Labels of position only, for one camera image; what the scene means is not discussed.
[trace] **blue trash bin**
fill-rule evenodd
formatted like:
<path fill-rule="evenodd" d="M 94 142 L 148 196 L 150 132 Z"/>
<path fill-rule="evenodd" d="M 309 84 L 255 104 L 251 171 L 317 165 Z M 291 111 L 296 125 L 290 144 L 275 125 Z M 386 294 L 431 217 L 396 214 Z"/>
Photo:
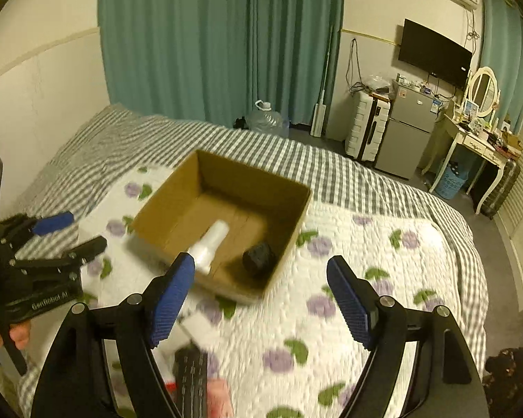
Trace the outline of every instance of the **blue trash bin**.
<path fill-rule="evenodd" d="M 469 177 L 469 171 L 467 170 L 459 170 L 458 172 L 459 175 L 453 173 L 450 166 L 447 165 L 442 179 L 439 180 L 439 184 L 434 191 L 444 199 L 454 198 Z"/>

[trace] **blue textured pad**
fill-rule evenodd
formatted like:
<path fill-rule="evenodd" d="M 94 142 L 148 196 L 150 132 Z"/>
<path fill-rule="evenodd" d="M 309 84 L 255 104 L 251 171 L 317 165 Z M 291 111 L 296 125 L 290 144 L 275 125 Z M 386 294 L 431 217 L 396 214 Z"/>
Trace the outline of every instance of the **blue textured pad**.
<path fill-rule="evenodd" d="M 194 283 L 195 272 L 194 259 L 189 254 L 185 254 L 153 313 L 151 335 L 149 336 L 151 347 L 157 347 L 160 341 L 168 338 L 188 290 Z"/>
<path fill-rule="evenodd" d="M 327 263 L 327 282 L 353 339 L 362 343 L 366 350 L 370 350 L 372 336 L 369 331 L 368 314 L 350 282 L 333 259 Z"/>
<path fill-rule="evenodd" d="M 48 218 L 42 218 L 37 223 L 35 223 L 32 232 L 35 235 L 50 234 L 51 232 L 67 228 L 72 223 L 74 223 L 74 216 L 72 213 L 63 212 Z"/>

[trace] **silver bolt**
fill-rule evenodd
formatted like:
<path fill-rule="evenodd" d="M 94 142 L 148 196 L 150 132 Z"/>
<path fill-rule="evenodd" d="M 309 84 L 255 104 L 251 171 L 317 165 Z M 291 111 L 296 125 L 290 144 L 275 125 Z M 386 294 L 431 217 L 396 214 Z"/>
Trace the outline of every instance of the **silver bolt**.
<path fill-rule="evenodd" d="M 441 315 L 441 317 L 446 318 L 449 316 L 449 308 L 444 307 L 444 305 L 440 305 L 438 308 L 436 308 L 436 312 Z"/>
<path fill-rule="evenodd" d="M 395 300 L 389 295 L 382 295 L 380 297 L 380 303 L 385 307 L 391 308 L 393 305 L 395 305 Z"/>
<path fill-rule="evenodd" d="M 82 303 L 76 303 L 74 306 L 72 306 L 72 313 L 74 314 L 81 314 L 85 311 L 85 305 Z"/>
<path fill-rule="evenodd" d="M 141 294 L 132 294 L 130 297 L 127 298 L 127 302 L 130 305 L 138 305 L 142 302 L 142 295 Z"/>

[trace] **green leaf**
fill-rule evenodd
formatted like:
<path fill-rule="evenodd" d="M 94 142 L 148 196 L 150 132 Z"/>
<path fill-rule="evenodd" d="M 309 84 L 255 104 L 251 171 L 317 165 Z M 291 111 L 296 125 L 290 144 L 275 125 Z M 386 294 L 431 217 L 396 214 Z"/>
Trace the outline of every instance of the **green leaf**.
<path fill-rule="evenodd" d="M 122 418 L 136 418 L 137 415 L 132 409 L 129 409 L 127 407 L 120 407 L 117 409 L 116 413 L 118 413 Z"/>
<path fill-rule="evenodd" d="M 126 225 L 126 232 L 128 234 L 132 234 L 134 232 L 134 228 L 131 226 L 131 224 L 134 222 L 134 217 L 125 215 L 124 217 L 122 217 L 122 221 Z"/>
<path fill-rule="evenodd" d="M 300 366 L 304 366 L 308 361 L 308 348 L 299 339 L 286 339 L 285 346 L 290 349 L 290 353 L 296 358 Z"/>
<path fill-rule="evenodd" d="M 324 407 L 329 407 L 333 404 L 333 399 L 339 396 L 339 393 L 343 388 L 344 382 L 339 382 L 329 388 L 323 389 L 318 394 L 318 402 Z"/>
<path fill-rule="evenodd" d="M 219 309 L 223 312 L 225 319 L 231 319 L 236 312 L 236 302 L 219 296 L 215 299 L 219 302 Z"/>
<path fill-rule="evenodd" d="M 113 264 L 110 262 L 110 258 L 105 256 L 103 258 L 103 271 L 101 272 L 101 279 L 104 280 L 113 272 Z"/>
<path fill-rule="evenodd" d="M 335 297 L 333 296 L 333 292 L 331 291 L 331 288 L 327 284 L 324 284 L 324 286 L 322 286 L 322 292 L 324 292 L 325 295 L 327 295 L 329 298 L 331 298 L 331 300 L 335 300 Z"/>
<path fill-rule="evenodd" d="M 301 232 L 300 235 L 297 238 L 297 246 L 301 247 L 306 242 L 309 242 L 310 240 L 312 240 L 314 237 L 317 237 L 317 236 L 318 236 L 318 231 L 317 230 Z"/>
<path fill-rule="evenodd" d="M 401 244 L 399 243 L 401 240 L 401 230 L 395 230 L 392 232 L 392 235 L 389 236 L 389 241 L 392 244 L 392 247 L 395 249 L 399 249 L 401 247 Z"/>
<path fill-rule="evenodd" d="M 140 201 L 143 201 L 145 198 L 147 198 L 149 195 L 151 195 L 153 192 L 153 188 L 149 184 L 143 184 L 142 185 L 142 192 L 139 194 L 138 199 Z"/>
<path fill-rule="evenodd" d="M 79 301 L 82 301 L 87 306 L 89 306 L 89 302 L 92 300 L 99 300 L 95 295 L 90 294 L 88 292 L 84 292 L 81 297 L 78 298 Z"/>
<path fill-rule="evenodd" d="M 422 302 L 426 301 L 429 297 L 434 295 L 436 295 L 436 291 L 432 289 L 422 289 L 415 294 L 413 303 L 415 305 L 420 305 Z"/>
<path fill-rule="evenodd" d="M 382 278 L 389 278 L 389 273 L 378 267 L 371 267 L 364 273 L 364 279 L 368 281 L 381 280 Z"/>
<path fill-rule="evenodd" d="M 304 415 L 298 410 L 280 406 L 269 411 L 265 418 L 304 418 Z"/>

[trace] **large water bottle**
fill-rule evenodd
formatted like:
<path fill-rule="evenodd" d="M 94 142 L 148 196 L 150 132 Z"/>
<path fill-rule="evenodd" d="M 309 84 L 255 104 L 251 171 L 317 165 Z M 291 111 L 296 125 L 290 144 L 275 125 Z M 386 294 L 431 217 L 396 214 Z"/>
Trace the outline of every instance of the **large water bottle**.
<path fill-rule="evenodd" d="M 283 117 L 277 111 L 271 109 L 271 104 L 258 100 L 255 107 L 255 110 L 246 116 L 248 128 L 255 132 L 283 136 L 283 132 L 288 129 L 288 126 L 285 127 Z"/>

